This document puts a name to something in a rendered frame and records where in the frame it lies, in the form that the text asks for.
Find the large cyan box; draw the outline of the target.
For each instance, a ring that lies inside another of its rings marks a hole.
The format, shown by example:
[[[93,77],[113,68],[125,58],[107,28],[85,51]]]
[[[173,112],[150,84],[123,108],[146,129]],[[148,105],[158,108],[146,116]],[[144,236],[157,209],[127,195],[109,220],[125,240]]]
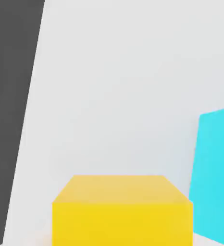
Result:
[[[224,245],[224,109],[199,117],[189,199],[194,233]]]

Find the small yellow cube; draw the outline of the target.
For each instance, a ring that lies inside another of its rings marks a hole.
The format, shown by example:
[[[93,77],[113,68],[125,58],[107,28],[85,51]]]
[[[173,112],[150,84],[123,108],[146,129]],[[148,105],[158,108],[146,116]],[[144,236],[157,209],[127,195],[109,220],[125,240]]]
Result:
[[[162,175],[74,175],[52,204],[52,246],[193,246],[193,205]]]

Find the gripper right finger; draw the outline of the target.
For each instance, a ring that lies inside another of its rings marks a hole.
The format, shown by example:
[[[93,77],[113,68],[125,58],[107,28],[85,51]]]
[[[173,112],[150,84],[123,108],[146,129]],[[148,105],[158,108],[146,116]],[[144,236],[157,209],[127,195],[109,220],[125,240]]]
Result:
[[[201,236],[199,234],[193,233],[193,246],[224,246],[214,240]]]

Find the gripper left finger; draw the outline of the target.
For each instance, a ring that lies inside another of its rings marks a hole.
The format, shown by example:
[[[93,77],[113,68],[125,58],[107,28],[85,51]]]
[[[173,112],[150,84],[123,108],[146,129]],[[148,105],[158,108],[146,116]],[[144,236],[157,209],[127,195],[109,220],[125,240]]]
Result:
[[[28,239],[25,242],[1,244],[0,246],[52,246],[52,235],[42,234]]]

